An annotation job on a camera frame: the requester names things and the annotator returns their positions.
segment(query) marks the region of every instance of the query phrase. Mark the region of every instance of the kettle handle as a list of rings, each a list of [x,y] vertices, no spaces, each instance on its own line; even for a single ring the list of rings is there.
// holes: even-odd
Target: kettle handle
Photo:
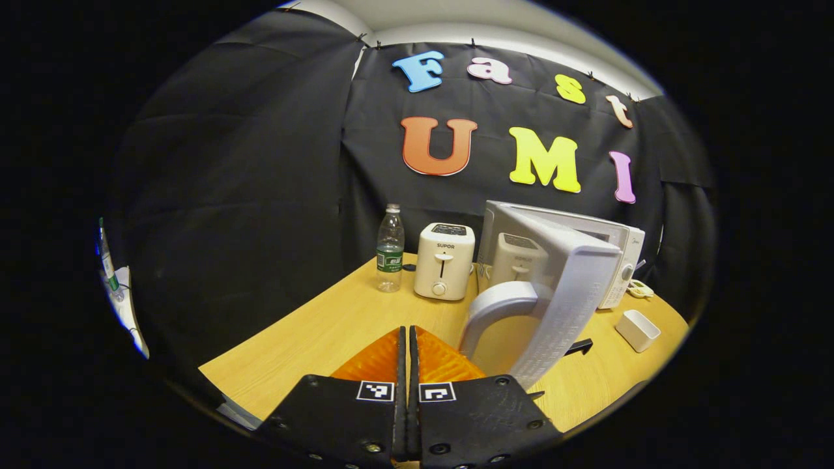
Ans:
[[[460,339],[460,353],[471,360],[488,327],[506,317],[529,315],[538,299],[533,284],[525,281],[502,282],[484,290],[470,304],[470,317]]]

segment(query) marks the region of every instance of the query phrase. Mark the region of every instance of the wooden table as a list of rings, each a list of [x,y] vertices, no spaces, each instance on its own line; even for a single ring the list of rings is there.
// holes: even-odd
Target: wooden table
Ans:
[[[415,264],[417,256],[405,254]],[[401,325],[419,325],[457,346],[477,296],[475,275],[459,301],[430,300],[414,293],[414,273],[404,271],[400,290],[375,288],[376,259],[331,286],[296,311],[200,366],[223,393],[260,419],[269,416],[301,376],[329,376],[372,341]],[[638,354],[614,329],[625,310],[639,310],[661,330]],[[664,300],[625,295],[619,307],[598,310],[579,336],[594,345],[564,357],[529,392],[545,391],[535,403],[561,431],[580,424],[651,378],[671,357],[688,330]]]

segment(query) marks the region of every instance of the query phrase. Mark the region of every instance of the black cloth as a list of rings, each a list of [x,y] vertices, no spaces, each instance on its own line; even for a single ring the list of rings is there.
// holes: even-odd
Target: black cloth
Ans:
[[[118,152],[108,221],[151,360],[215,398],[198,366],[340,278],[326,263],[362,46],[317,15],[265,13],[174,74]]]
[[[442,83],[418,93],[396,60],[436,50],[445,58]],[[470,76],[472,58],[495,58],[510,68],[508,85]],[[555,75],[574,78],[583,104],[563,99]],[[605,96],[616,96],[629,109],[633,129],[616,118]],[[448,119],[475,121],[470,161],[457,174],[419,174],[403,161],[400,121],[422,116],[438,120],[430,154],[447,158],[452,150]],[[581,191],[510,180],[516,143],[511,127],[532,129],[548,149],[556,137],[577,143],[576,173]],[[387,203],[399,203],[405,250],[416,252],[420,231],[429,223],[470,226],[480,239],[487,199],[585,214],[643,229],[641,258],[646,266],[635,277],[690,319],[706,298],[715,251],[714,209],[703,186],[711,173],[697,141],[664,97],[631,101],[623,93],[572,68],[523,53],[464,44],[395,44],[365,51],[350,87],[342,140],[344,271],[374,255],[376,230]],[[615,199],[617,178],[609,152],[631,158],[634,204]],[[664,246],[658,255],[663,230]]]

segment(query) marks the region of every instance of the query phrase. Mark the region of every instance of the green bottle label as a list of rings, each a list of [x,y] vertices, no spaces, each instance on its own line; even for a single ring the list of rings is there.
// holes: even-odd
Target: green bottle label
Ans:
[[[403,268],[403,251],[376,250],[376,269],[380,272],[399,272]]]

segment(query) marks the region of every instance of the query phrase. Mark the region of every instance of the plastic water bottle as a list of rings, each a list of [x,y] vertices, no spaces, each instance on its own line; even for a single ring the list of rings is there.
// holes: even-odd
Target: plastic water bottle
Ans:
[[[101,245],[102,264],[104,265],[104,276],[107,277],[110,294],[116,301],[124,300],[124,292],[116,278],[116,271],[113,270],[113,260],[110,259],[110,247],[107,244],[107,236],[104,234],[104,218],[98,219],[98,243]]]
[[[399,219],[399,204],[388,204],[376,237],[376,285],[380,291],[399,290],[404,247],[405,229]]]

